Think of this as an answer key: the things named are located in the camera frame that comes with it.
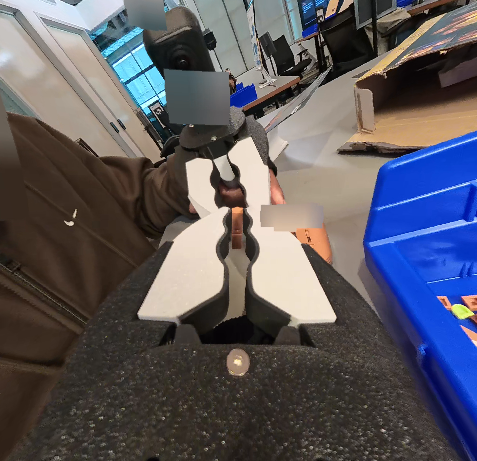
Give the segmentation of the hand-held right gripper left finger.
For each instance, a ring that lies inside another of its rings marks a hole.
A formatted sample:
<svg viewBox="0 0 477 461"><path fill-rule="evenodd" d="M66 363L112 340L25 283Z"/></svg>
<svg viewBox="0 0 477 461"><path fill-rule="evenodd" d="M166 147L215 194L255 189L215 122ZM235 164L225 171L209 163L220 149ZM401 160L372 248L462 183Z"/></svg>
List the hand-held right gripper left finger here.
<svg viewBox="0 0 477 461"><path fill-rule="evenodd" d="M229 209L197 220L169 245L137 313L141 320L192 325L205 334L229 308Z"/></svg>

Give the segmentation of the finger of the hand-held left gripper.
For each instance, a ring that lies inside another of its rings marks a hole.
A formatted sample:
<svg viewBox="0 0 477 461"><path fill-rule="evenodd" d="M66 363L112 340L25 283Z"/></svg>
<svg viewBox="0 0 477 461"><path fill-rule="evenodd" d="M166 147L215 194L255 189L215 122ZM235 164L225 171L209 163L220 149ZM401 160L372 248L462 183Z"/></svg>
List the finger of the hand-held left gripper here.
<svg viewBox="0 0 477 461"><path fill-rule="evenodd" d="M215 197L219 182L234 187L234 172L227 157L195 158L186 162L186 173L188 198L200 218L218 210Z"/></svg>
<svg viewBox="0 0 477 461"><path fill-rule="evenodd" d="M238 141L228 152L228 160L236 171L245 192L247 207L260 208L271 203L270 170L262 161L253 141Z"/></svg>

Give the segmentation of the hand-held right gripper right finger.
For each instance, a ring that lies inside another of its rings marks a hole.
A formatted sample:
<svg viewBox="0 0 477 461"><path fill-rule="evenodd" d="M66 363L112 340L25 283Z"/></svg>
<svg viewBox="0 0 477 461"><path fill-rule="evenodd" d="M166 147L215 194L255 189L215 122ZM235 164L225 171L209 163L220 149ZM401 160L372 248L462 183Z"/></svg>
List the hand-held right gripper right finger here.
<svg viewBox="0 0 477 461"><path fill-rule="evenodd" d="M311 264L318 254L291 233L322 223L322 207L246 208L246 314L273 338L283 327L337 320Z"/></svg>

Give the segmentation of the colourful toy brick model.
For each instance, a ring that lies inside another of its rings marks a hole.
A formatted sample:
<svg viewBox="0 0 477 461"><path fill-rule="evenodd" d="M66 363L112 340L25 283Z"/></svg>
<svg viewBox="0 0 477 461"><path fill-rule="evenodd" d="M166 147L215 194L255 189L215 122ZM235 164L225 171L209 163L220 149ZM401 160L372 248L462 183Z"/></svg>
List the colourful toy brick model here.
<svg viewBox="0 0 477 461"><path fill-rule="evenodd" d="M332 249L324 224L320 228L298 228L293 234L302 244L309 245L332 265Z"/></svg>

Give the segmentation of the small brown toy brick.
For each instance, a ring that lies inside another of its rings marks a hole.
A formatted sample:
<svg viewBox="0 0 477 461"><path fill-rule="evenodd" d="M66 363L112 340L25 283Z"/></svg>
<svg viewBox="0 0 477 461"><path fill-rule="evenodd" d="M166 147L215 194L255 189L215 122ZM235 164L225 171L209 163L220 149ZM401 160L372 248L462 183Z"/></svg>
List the small brown toy brick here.
<svg viewBox="0 0 477 461"><path fill-rule="evenodd" d="M233 250L242 250L246 246L246 235L243 226L243 208L231 208L231 235L230 242Z"/></svg>

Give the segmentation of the blue plastic bin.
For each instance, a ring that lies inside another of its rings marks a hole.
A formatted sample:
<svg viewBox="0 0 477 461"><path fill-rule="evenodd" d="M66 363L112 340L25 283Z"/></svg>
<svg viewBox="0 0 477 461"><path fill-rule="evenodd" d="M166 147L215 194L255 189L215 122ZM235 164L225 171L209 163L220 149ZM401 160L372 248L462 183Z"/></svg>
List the blue plastic bin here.
<svg viewBox="0 0 477 461"><path fill-rule="evenodd" d="M477 294L477 135L387 162L363 239L375 303L440 429L477 459L477 350L437 296Z"/></svg>

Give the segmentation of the pile of brown toy bricks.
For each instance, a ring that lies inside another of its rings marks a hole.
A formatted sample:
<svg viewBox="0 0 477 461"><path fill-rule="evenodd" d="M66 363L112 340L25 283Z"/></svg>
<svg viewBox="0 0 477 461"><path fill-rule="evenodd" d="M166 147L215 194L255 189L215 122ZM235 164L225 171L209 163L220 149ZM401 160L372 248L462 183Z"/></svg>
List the pile of brown toy bricks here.
<svg viewBox="0 0 477 461"><path fill-rule="evenodd" d="M471 294L460 297L437 296L437 299L452 315L452 318L456 324L459 325L462 332L466 334L467 338L472 342L472 344L477 346L477 295ZM466 305L474 312L475 316L471 319L458 320L451 312L451 305L453 304Z"/></svg>

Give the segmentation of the person's left hand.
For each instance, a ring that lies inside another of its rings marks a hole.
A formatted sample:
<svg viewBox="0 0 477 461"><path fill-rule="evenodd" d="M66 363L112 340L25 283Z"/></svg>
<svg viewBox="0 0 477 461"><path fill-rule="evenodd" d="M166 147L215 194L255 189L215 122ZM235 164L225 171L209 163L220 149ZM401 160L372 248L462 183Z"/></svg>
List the person's left hand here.
<svg viewBox="0 0 477 461"><path fill-rule="evenodd" d="M270 169L270 201L271 205L286 204L282 187L272 169Z"/></svg>

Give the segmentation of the small blue bin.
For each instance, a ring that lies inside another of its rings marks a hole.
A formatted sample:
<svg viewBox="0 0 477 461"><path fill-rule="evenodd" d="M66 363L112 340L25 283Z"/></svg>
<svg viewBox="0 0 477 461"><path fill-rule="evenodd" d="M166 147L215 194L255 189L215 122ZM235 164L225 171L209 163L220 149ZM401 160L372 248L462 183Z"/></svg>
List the small blue bin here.
<svg viewBox="0 0 477 461"><path fill-rule="evenodd" d="M258 99L255 85L236 84L236 91L230 95L230 107L243 108Z"/></svg>

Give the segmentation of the printed instruction booklet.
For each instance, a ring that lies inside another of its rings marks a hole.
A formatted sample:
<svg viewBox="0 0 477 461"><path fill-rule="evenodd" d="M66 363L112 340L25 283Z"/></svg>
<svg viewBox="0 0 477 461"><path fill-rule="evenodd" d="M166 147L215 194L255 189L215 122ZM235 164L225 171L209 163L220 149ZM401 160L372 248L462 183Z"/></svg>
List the printed instruction booklet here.
<svg viewBox="0 0 477 461"><path fill-rule="evenodd" d="M286 106L281 107L278 113L265 125L265 132L268 134L279 124L301 110L315 93L315 91L326 83L329 73L333 70L331 65L323 74L321 74L309 87L301 92L294 100L290 101Z"/></svg>

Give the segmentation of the lit computer monitor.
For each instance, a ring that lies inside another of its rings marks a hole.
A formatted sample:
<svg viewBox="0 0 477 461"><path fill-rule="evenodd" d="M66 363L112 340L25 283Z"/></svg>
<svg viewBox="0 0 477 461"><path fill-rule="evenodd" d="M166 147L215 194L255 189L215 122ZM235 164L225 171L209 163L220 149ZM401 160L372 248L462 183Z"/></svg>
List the lit computer monitor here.
<svg viewBox="0 0 477 461"><path fill-rule="evenodd" d="M302 25L302 37L306 37L317 30L317 11L322 10L322 14L325 15L330 1L331 0L297 0ZM338 0L338 5L342 3L343 0Z"/></svg>

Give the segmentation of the black office chair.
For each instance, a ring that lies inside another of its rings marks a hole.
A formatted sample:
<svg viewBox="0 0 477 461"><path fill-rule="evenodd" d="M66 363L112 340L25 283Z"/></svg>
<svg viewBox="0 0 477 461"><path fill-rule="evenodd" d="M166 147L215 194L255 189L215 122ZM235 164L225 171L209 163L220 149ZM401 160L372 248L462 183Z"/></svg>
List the black office chair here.
<svg viewBox="0 0 477 461"><path fill-rule="evenodd" d="M356 28L353 5L321 22L319 29L334 65L355 59L367 62L374 58L366 30Z"/></svg>

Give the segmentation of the printed cardboard box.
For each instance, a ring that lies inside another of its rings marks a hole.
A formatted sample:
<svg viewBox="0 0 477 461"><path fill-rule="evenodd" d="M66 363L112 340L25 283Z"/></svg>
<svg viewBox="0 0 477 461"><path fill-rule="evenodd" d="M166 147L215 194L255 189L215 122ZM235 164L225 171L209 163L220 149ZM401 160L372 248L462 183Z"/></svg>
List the printed cardboard box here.
<svg viewBox="0 0 477 461"><path fill-rule="evenodd" d="M477 129L477 8L424 22L354 85L357 132L338 152L404 153Z"/></svg>

